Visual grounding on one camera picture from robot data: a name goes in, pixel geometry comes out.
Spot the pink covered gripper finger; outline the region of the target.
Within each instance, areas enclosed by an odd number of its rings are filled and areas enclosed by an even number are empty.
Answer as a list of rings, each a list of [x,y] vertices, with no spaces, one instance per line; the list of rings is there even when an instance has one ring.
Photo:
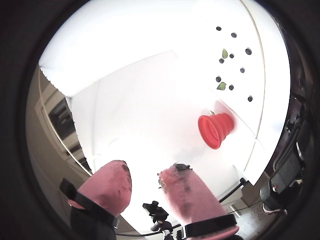
[[[157,175],[170,214],[182,226],[183,239],[232,239],[239,231],[235,216],[226,213],[189,165],[174,164]]]
[[[115,240],[118,216],[128,207],[132,179],[123,160],[112,160],[79,188],[63,178],[60,191],[71,206],[70,226],[82,240]]]

